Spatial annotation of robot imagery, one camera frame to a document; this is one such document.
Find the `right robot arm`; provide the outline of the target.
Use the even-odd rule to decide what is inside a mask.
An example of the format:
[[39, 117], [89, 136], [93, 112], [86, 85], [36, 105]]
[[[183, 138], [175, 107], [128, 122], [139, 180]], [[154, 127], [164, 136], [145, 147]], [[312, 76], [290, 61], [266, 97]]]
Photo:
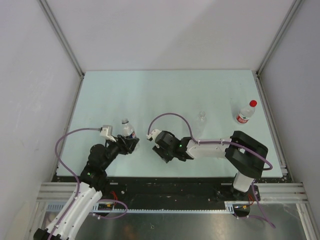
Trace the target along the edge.
[[268, 148], [242, 131], [234, 131], [227, 139], [194, 141], [191, 137], [178, 139], [169, 131], [154, 129], [147, 135], [155, 146], [152, 150], [166, 163], [174, 158], [185, 162], [200, 158], [220, 158], [228, 160], [237, 173], [230, 187], [231, 196], [245, 199], [252, 182], [262, 176]]

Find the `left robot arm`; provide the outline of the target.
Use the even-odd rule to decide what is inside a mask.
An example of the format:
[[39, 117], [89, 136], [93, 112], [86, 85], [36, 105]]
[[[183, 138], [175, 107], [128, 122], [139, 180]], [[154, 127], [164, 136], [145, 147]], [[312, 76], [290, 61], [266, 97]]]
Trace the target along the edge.
[[110, 196], [107, 167], [118, 155], [132, 154], [139, 140], [118, 135], [115, 141], [106, 140], [105, 144], [93, 145], [71, 197], [45, 229], [35, 231], [33, 239], [74, 240], [94, 205]]

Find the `red bottle cap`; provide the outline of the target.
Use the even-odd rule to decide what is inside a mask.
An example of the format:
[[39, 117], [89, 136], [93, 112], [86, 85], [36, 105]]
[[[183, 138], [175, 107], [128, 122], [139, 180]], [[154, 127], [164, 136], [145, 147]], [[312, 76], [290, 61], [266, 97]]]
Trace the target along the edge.
[[252, 108], [255, 108], [257, 106], [257, 101], [256, 100], [251, 100], [249, 105], [252, 107]]

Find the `short clear bottle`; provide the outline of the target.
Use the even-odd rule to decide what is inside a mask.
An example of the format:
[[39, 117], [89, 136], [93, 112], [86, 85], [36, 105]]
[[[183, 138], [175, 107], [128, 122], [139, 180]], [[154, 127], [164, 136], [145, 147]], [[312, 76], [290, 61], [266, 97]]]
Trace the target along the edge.
[[122, 119], [122, 135], [127, 139], [136, 139], [136, 131], [127, 118]]

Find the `clear bottle red label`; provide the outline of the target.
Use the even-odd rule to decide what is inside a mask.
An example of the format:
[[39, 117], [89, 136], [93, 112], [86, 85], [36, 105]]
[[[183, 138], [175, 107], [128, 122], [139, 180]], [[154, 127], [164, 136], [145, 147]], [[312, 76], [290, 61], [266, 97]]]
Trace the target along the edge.
[[235, 120], [239, 124], [246, 124], [250, 118], [254, 115], [256, 111], [256, 107], [251, 107], [250, 103], [246, 105], [245, 107], [241, 108], [238, 112], [238, 114], [235, 117]]

